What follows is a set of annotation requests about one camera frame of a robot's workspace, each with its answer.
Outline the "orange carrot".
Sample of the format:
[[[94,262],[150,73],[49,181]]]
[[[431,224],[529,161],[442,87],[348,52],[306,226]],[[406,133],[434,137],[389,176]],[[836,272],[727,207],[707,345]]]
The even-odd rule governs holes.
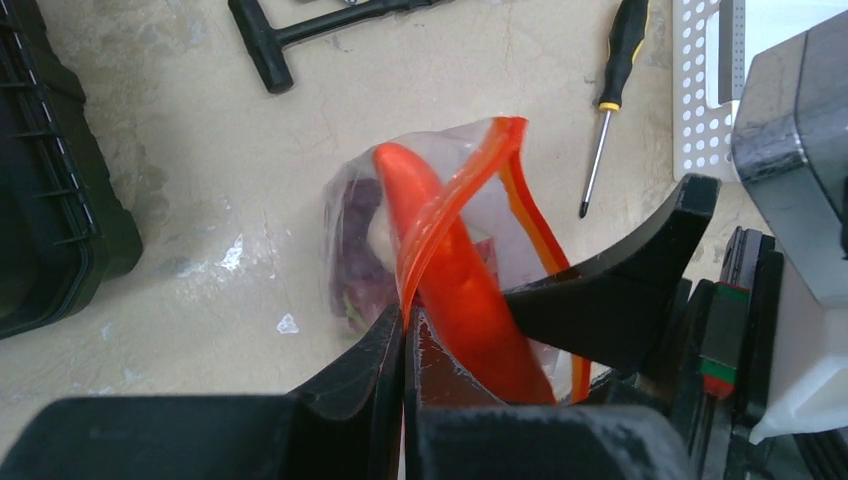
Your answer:
[[[393,230],[409,240],[443,183],[425,160],[397,143],[378,146],[373,162]],[[486,389],[506,402],[555,403],[547,375],[461,219],[435,245],[417,294],[438,339]]]

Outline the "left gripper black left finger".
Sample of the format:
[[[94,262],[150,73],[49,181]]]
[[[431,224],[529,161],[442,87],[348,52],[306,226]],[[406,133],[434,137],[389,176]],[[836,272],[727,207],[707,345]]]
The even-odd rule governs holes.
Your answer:
[[[384,310],[355,345],[285,394],[55,401],[1,464],[5,479],[393,479],[403,321]]]

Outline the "beige round mushroom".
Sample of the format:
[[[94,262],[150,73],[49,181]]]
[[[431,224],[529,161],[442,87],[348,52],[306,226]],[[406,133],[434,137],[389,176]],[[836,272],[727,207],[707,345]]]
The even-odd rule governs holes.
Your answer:
[[[397,260],[397,239],[385,204],[381,204],[375,210],[368,227],[367,244],[382,266],[394,272]]]

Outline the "black plastic toolbox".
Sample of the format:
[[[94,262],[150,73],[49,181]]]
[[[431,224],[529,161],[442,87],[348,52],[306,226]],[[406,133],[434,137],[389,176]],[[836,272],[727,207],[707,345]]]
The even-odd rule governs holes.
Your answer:
[[[34,1],[1,4],[1,336],[84,309],[143,244]]]

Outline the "clear orange-zip bag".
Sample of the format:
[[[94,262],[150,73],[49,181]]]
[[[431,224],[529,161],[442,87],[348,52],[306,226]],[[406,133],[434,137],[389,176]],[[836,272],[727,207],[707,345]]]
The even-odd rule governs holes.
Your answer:
[[[329,290],[329,235],[333,231],[331,223],[340,211],[335,202],[341,195],[342,182],[361,178],[377,180],[382,189],[381,204],[387,206],[387,195],[373,162],[374,150],[385,143],[397,143],[418,154],[443,183],[443,190],[435,201],[424,207],[411,239],[402,240],[395,233],[396,268],[390,272],[394,274],[397,301],[386,308],[396,306],[404,326],[409,326],[416,309],[427,315],[417,287],[435,245],[455,219],[461,219],[467,227],[476,251],[494,275],[504,298],[513,288],[567,269],[569,261],[525,180],[522,150],[527,126],[523,117],[501,116],[442,131],[409,133],[375,145],[342,165],[323,192],[325,295],[332,314],[351,331],[360,334],[376,322],[362,327],[333,313]],[[554,375],[562,352],[525,337],[557,401]]]

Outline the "dark red grape bunch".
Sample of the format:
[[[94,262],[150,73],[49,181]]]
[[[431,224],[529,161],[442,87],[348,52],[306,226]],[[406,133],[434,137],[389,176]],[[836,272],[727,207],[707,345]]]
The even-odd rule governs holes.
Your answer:
[[[334,314],[362,327],[373,324],[397,301],[394,274],[368,244],[368,230],[382,201],[373,178],[346,180],[335,202],[340,209],[329,235],[330,306]]]

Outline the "black yellow-handled screwdriver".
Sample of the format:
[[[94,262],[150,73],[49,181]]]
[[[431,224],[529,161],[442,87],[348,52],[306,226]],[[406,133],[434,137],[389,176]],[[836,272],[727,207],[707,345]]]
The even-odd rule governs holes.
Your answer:
[[[601,126],[580,203],[580,218],[585,218],[589,211],[611,118],[622,108],[625,85],[643,45],[648,21],[648,0],[623,0],[613,17],[607,40],[608,55],[604,67],[603,89],[598,99],[598,111],[602,116]]]

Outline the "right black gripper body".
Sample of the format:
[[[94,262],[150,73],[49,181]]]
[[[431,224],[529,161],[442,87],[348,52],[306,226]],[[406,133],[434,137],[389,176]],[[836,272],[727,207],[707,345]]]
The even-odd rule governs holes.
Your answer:
[[[749,440],[765,414],[785,265],[773,237],[736,228],[714,287],[679,287],[658,378],[610,370],[592,382],[590,402],[664,413],[699,479],[846,478],[845,428]]]

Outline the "white plastic basket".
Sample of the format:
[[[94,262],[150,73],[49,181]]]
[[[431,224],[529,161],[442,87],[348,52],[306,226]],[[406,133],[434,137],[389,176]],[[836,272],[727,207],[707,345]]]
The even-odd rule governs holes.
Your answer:
[[[846,10],[842,0],[674,1],[674,178],[736,182],[731,133],[754,57]]]

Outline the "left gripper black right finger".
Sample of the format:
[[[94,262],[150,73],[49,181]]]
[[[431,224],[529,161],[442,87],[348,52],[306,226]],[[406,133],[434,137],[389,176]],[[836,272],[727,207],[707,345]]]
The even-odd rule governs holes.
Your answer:
[[[508,405],[441,345],[416,309],[406,340],[409,479],[690,479],[671,423],[643,405]]]

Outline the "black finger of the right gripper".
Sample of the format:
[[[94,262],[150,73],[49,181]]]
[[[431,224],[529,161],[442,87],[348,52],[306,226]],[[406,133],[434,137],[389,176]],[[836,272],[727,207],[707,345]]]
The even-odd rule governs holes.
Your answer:
[[[520,331],[619,371],[641,370],[665,335],[672,300],[720,188],[716,178],[688,174],[644,223],[611,247],[507,291]]]

